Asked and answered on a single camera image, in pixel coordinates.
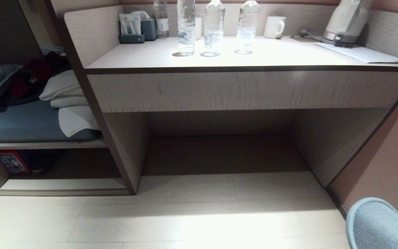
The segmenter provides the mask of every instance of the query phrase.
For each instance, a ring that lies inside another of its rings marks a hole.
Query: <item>tiled floor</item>
[[[310,172],[144,176],[136,196],[2,197],[4,249],[348,249]]]

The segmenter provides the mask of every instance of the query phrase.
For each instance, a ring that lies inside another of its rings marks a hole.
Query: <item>water bottle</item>
[[[195,53],[195,0],[177,0],[179,55]]]
[[[256,35],[257,22],[259,19],[259,4],[256,0],[246,1],[240,8],[239,27],[237,27],[238,54],[251,54],[253,52],[253,41]]]
[[[205,8],[204,56],[213,57],[221,54],[224,38],[225,8],[220,0],[211,0]]]
[[[154,17],[158,26],[158,38],[166,39],[170,37],[169,19],[167,16],[167,0],[154,0]]]

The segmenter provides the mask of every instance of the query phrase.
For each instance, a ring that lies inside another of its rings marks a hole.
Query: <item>white towel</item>
[[[73,70],[51,77],[39,99],[52,100],[60,96],[84,96]]]
[[[101,130],[88,105],[60,108],[58,117],[59,126],[67,137],[71,137],[83,129]]]
[[[75,105],[88,105],[88,103],[84,96],[61,96],[52,99],[50,105],[53,108],[63,108]]]

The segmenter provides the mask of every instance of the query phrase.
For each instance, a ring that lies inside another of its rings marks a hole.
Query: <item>mattress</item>
[[[98,131],[84,129],[66,137],[58,122],[58,109],[49,101],[0,107],[0,143],[92,141]]]

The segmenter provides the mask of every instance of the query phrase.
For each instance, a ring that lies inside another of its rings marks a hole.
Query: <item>mug handle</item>
[[[281,29],[278,31],[278,36],[282,36],[283,29],[285,28],[285,22],[282,20],[279,20],[279,24],[281,25]]]

